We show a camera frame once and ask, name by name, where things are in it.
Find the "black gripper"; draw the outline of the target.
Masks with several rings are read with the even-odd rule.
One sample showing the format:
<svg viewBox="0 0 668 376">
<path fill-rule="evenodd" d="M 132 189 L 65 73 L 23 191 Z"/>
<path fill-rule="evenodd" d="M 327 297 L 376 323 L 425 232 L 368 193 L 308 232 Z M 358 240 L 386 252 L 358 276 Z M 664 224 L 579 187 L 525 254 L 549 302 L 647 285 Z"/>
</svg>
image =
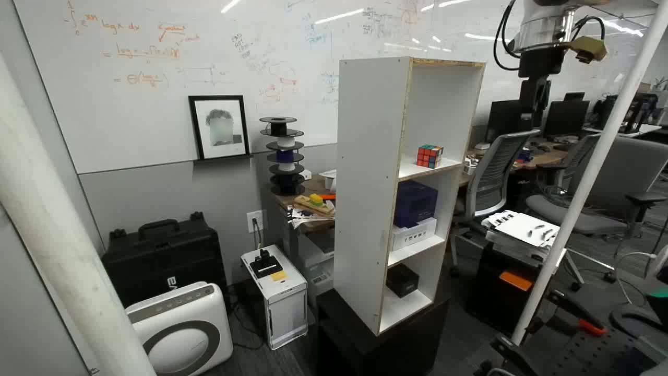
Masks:
<svg viewBox="0 0 668 376">
<path fill-rule="evenodd" d="M 537 49 L 523 51 L 520 57 L 520 104 L 522 118 L 529 125 L 539 125 L 542 111 L 549 100 L 550 75 L 562 72 L 564 51 L 562 49 Z"/>
</svg>

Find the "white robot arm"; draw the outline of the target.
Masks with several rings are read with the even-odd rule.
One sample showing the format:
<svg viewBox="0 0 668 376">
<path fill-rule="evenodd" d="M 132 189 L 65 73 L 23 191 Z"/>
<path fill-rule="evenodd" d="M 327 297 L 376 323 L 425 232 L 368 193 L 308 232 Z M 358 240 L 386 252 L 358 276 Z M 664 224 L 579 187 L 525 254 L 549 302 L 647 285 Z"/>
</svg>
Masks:
<svg viewBox="0 0 668 376">
<path fill-rule="evenodd" d="M 523 0 L 523 15 L 513 40 L 507 39 L 507 22 L 517 0 L 508 0 L 492 39 L 492 62 L 508 72 L 498 53 L 517 62 L 513 72 L 520 87 L 520 123 L 537 127 L 549 100 L 550 75 L 558 75 L 568 51 L 584 66 L 602 62 L 605 24 L 601 18 L 586 15 L 573 20 L 582 6 L 598 6 L 607 0 Z"/>
</svg>

